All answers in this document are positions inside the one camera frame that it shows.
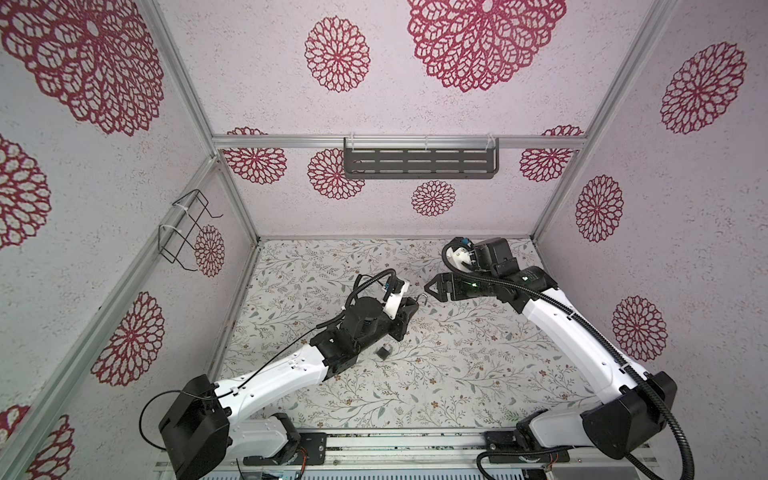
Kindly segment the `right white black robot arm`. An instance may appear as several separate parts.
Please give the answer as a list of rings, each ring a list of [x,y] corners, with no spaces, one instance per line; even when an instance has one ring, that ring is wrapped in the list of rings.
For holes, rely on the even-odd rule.
[[[510,430],[510,443],[488,447],[477,456],[478,463],[553,460],[563,452],[594,447],[654,479],[656,473],[633,452],[668,429],[680,452],[681,478],[694,478],[692,448],[672,412],[678,387],[667,373],[652,373],[617,348],[542,268],[520,268],[506,239],[475,243],[456,237],[443,246],[440,257],[448,270],[425,285],[427,294],[442,303],[494,297],[510,305],[552,340],[598,400],[581,409],[529,415]]]

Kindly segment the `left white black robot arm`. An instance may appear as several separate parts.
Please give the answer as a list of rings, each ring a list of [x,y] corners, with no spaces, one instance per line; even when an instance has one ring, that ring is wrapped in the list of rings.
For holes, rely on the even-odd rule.
[[[324,323],[309,342],[244,376],[213,382],[205,374],[175,390],[159,422],[161,450],[178,479],[201,479],[230,460],[284,465],[299,454],[301,435],[290,418],[264,407],[351,368],[362,351],[389,336],[403,340],[419,305],[413,297],[387,302],[362,297]]]

